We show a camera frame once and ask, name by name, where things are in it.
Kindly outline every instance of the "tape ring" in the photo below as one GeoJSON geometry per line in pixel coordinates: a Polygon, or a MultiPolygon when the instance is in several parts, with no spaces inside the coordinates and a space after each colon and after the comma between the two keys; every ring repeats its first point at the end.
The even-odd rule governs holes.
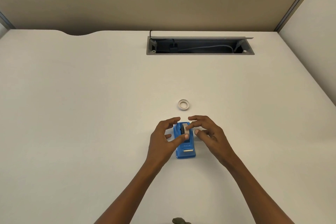
{"type": "Polygon", "coordinates": [[[190,107],[190,104],[188,102],[188,100],[186,99],[181,99],[178,104],[177,104],[178,108],[181,110],[181,111],[187,111],[190,107]]]}

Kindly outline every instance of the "tape spool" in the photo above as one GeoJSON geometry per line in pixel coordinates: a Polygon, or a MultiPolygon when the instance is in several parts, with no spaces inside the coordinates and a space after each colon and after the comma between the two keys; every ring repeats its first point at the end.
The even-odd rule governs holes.
{"type": "Polygon", "coordinates": [[[186,127],[188,126],[188,124],[187,123],[183,123],[182,125],[183,125],[183,128],[184,128],[184,133],[189,136],[190,135],[189,134],[189,129],[186,129],[186,127]]]}
{"type": "Polygon", "coordinates": [[[190,104],[188,102],[188,100],[186,99],[181,99],[178,104],[177,104],[178,108],[181,110],[181,111],[187,111],[190,107],[190,104]]]}

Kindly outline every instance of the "person's left arm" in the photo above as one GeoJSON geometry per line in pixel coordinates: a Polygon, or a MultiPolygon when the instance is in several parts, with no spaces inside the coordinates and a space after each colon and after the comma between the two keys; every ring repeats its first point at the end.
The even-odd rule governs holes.
{"type": "Polygon", "coordinates": [[[167,139],[171,134],[165,135],[166,129],[172,128],[180,117],[160,121],[150,136],[148,154],[145,163],[117,199],[98,218],[95,224],[129,224],[144,197],[149,185],[169,160],[174,150],[188,139],[183,134],[173,141],[167,139]]]}

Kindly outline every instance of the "green object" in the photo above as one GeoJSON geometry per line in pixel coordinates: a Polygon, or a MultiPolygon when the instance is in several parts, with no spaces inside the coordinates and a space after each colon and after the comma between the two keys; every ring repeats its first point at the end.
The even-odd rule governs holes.
{"type": "Polygon", "coordinates": [[[186,222],[182,218],[174,218],[172,221],[174,224],[191,224],[190,222],[186,222]]]}

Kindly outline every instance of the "person's right arm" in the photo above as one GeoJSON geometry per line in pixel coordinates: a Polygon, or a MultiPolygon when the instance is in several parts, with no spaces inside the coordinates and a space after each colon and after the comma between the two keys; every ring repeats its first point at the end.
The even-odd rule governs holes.
{"type": "Polygon", "coordinates": [[[187,129],[196,127],[206,129],[197,129],[195,134],[231,173],[250,208],[256,224],[294,224],[260,186],[232,150],[223,129],[217,126],[208,116],[196,115],[188,119],[194,121],[186,127],[187,129]]]}

